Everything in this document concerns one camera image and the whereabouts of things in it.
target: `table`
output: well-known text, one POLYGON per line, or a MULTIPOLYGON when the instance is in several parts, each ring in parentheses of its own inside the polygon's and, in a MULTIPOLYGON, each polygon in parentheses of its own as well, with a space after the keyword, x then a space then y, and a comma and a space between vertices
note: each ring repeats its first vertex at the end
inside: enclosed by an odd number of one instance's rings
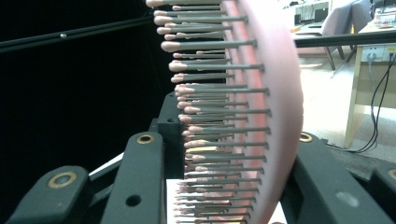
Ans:
MULTIPOLYGON (((389 31, 389 29, 377 29, 370 22, 366 27, 364 27, 360 33, 370 33, 370 32, 381 32, 389 31)), ((350 97, 349 113, 346 125, 346 139, 344 142, 344 148, 350 148, 353 137, 359 128, 361 123, 362 115, 364 114, 364 109, 367 105, 371 105, 373 91, 371 87, 371 82, 369 78, 369 65, 366 62, 361 61, 363 46, 358 46, 355 62, 355 73, 353 77, 352 93, 350 97)), ((372 64, 372 74, 373 82, 377 85, 384 76, 388 69, 388 63, 386 62, 374 62, 372 64)), ((378 89, 378 93, 382 93, 384 86, 378 89)), ((376 99, 380 99, 381 94, 377 94, 376 99)), ((394 64, 389 73, 389 83, 388 88, 384 97, 384 102, 382 107, 396 108, 396 65, 394 64)))

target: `dark background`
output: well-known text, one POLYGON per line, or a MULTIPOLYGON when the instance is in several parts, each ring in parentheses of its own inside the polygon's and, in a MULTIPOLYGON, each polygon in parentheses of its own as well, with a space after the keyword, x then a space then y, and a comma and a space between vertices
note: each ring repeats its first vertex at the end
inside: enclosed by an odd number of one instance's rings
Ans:
MULTIPOLYGON (((0 2, 0 42, 148 15, 141 0, 0 2)), ((0 53, 0 223, 46 172, 92 171, 172 91, 154 24, 0 53)))

